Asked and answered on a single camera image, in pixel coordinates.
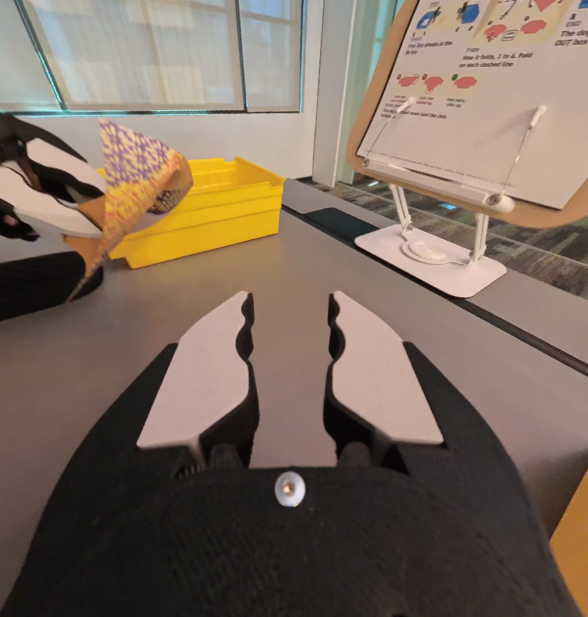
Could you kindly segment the printed instruction sheet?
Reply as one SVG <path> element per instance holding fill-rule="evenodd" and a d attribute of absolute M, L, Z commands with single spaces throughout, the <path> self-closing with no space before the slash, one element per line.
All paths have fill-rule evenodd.
<path fill-rule="evenodd" d="M 588 179 L 588 1 L 417 1 L 357 154 L 562 210 Z"/>

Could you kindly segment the yellow plastic bin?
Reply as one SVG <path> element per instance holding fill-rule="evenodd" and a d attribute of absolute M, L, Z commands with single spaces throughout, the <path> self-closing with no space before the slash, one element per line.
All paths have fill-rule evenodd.
<path fill-rule="evenodd" d="M 551 538 L 568 590 L 588 616 L 588 468 Z"/>
<path fill-rule="evenodd" d="M 189 160 L 193 186 L 151 227 L 110 252 L 132 269 L 276 235 L 285 178 L 243 158 Z"/>

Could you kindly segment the person's left hand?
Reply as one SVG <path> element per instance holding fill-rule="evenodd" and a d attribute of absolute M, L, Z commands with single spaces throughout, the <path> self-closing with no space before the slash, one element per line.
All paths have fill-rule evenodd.
<path fill-rule="evenodd" d="M 74 251 L 0 263 L 0 322 L 64 304 L 84 269 Z"/>

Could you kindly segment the wooden board book stand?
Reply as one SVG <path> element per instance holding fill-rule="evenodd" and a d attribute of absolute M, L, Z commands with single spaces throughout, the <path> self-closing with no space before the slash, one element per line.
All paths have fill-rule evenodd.
<path fill-rule="evenodd" d="M 389 185 L 398 223 L 362 235 L 356 247 L 431 287 L 471 298 L 507 269 L 485 256 L 490 219 L 530 228 L 553 228 L 588 215 L 588 179 L 562 210 L 436 176 L 369 162 L 358 147 L 382 96 L 392 63 L 404 40 L 416 1 L 406 1 L 390 28 L 352 129 L 347 159 L 352 168 Z"/>

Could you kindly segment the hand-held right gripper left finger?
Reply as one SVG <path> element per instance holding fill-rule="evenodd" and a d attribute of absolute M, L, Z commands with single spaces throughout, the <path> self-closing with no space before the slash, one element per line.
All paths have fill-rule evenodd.
<path fill-rule="evenodd" d="M 136 442 L 141 450 L 182 446 L 205 466 L 222 444 L 249 466 L 259 425 L 253 294 L 241 291 L 179 340 Z"/>

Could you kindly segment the brown-backed patterned origami paper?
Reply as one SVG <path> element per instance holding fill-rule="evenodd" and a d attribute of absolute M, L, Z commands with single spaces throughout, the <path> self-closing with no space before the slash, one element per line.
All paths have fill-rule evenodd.
<path fill-rule="evenodd" d="M 100 120 L 100 135 L 105 196 L 79 206 L 100 235 L 62 235 L 85 264 L 84 276 L 67 302 L 80 295 L 122 240 L 160 222 L 193 186 L 189 161 L 171 146 L 110 120 Z"/>

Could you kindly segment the glass window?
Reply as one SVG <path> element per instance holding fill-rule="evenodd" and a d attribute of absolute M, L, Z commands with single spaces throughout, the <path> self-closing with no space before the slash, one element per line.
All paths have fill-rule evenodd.
<path fill-rule="evenodd" d="M 298 113 L 304 1 L 0 1 L 0 111 Z"/>

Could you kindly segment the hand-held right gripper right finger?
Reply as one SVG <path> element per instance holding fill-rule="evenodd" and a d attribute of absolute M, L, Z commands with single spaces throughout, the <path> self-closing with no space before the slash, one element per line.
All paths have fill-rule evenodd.
<path fill-rule="evenodd" d="M 444 436 L 406 343 L 386 322 L 342 291 L 329 296 L 331 362 L 323 422 L 340 459 L 352 443 L 373 463 L 404 467 L 401 444 L 441 447 Z"/>

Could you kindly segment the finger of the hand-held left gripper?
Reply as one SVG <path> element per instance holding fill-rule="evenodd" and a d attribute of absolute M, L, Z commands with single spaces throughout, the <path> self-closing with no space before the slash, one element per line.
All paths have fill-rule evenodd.
<path fill-rule="evenodd" d="M 105 196 L 104 177 L 78 158 L 43 139 L 26 143 L 26 159 L 43 192 L 68 204 Z"/>
<path fill-rule="evenodd" d="M 66 236 L 101 236 L 101 229 L 80 210 L 31 188 L 24 178 L 0 166 L 0 200 L 11 206 L 12 214 L 37 231 Z"/>

